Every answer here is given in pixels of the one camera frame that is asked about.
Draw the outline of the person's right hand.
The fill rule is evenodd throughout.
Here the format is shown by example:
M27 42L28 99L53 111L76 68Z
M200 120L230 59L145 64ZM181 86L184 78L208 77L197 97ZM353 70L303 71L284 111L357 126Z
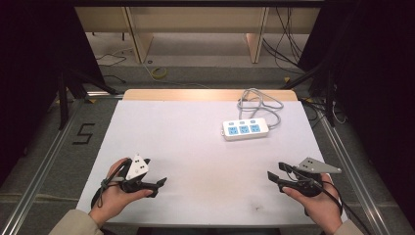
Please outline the person's right hand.
M299 191L284 187L283 192L292 199L302 204L309 217L321 227L326 235L334 235L343 224L341 210L338 206L339 193L332 185L331 177L322 173L323 188L329 193L321 193L318 196L305 197Z

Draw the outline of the black metal stand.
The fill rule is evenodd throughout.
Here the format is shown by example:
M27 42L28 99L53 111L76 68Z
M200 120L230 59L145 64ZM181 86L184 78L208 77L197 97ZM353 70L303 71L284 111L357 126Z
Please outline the black metal stand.
M334 79L332 73L331 61L329 59L324 59L319 63L315 68L307 71L305 74L301 75L294 81L291 81L284 86L283 90L292 89L308 79L313 78L313 82L310 85L309 92L311 95L316 95L325 91L325 114L326 119L329 121L332 127L335 126L334 114L333 114L333 102L334 102Z
M69 122L68 90L75 99L85 99L87 92L83 86L84 83L91 83L93 86L111 95L119 94L114 88L108 86L102 77L98 79L81 70L63 69L58 76L60 130L63 130Z

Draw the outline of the aluminium floor rail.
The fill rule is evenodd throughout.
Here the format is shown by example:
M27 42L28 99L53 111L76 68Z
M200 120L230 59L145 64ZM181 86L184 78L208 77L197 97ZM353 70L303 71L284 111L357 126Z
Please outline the aluminium floor rail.
M349 182L356 194L357 199L359 200L362 209L365 212L365 215L368 221L371 224L372 229L374 230L375 235L392 235L391 231L386 225L386 221L375 204L374 199L369 193L368 188L363 182L363 178L357 171L356 166L353 164L351 157L346 150L346 146L343 143L338 131L333 127L330 122L323 116L322 112L317 113L320 118L320 123L324 127L336 153L342 164L343 171L347 175Z
M117 98L69 99L69 121L60 127L53 103L0 187L0 235L47 235L76 207Z

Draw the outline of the white power strip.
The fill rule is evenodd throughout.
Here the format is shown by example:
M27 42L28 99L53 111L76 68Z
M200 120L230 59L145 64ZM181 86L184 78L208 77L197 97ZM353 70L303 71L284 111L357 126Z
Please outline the white power strip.
M266 137L269 127L262 117L237 119L222 123L222 136L226 141L247 140Z

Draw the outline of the wooden table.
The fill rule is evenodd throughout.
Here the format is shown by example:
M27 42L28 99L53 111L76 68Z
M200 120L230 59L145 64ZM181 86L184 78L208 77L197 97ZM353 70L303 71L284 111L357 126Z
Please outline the wooden table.
M128 89L123 101L237 101L243 89Z

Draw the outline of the light wooden furniture frame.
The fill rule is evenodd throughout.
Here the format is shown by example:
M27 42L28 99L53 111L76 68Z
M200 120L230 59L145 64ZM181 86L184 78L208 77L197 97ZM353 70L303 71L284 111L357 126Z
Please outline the light wooden furniture frame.
M86 32L125 32L132 37L136 61L144 62L159 32L243 33L251 61L259 61L263 35L312 32L319 8L295 7L77 7Z

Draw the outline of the person's left hand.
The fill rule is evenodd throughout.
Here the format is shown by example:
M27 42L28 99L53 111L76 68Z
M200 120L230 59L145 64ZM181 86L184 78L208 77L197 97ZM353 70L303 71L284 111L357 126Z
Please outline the person's left hand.
M148 189L125 193L116 182L110 182L109 187L102 193L101 200L96 202L88 215L101 228L109 219L119 215L127 205L152 193L153 191Z

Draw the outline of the white table cover sheet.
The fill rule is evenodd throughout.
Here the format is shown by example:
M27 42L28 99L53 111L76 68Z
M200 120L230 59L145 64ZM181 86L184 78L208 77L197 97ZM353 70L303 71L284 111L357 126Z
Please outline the white table cover sheet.
M130 204L117 224L150 227L286 227L311 220L267 174L322 154L300 102L265 118L278 125L258 139L227 141L222 124L238 116L231 102L120 101L77 204L91 200L110 166L140 155L145 181L165 181L154 199Z

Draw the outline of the yellow tape roll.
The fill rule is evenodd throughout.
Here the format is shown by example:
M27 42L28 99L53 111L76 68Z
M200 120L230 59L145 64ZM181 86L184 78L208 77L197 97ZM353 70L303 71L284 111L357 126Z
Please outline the yellow tape roll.
M167 76L167 69L166 68L154 68L151 70L150 75L155 80L163 79Z

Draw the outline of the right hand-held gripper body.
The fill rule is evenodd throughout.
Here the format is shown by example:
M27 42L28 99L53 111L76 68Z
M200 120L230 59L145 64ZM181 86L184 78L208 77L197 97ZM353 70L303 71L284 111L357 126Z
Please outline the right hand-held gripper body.
M292 172L295 179L279 180L278 187L280 191L284 187L292 188L299 191L306 197L315 197L322 192L322 173L341 173L342 170L339 167L332 166L313 158L305 158L297 165L292 165L295 170Z

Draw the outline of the black curtain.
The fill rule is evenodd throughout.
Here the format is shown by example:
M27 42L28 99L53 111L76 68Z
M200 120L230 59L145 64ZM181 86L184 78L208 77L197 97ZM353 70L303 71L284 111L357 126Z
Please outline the black curtain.
M0 0L0 187L59 90L104 78L73 6Z
M300 59L329 59L360 141L415 229L415 0L322 0Z

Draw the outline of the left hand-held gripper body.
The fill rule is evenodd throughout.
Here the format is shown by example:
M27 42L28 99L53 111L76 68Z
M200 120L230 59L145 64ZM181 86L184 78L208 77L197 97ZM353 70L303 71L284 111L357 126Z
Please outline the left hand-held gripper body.
M128 159L125 167L119 173L121 177L121 181L119 182L121 190L126 193L134 193L143 189L150 190L150 186L154 183L142 181L142 178L148 171L148 165L139 154L133 159Z

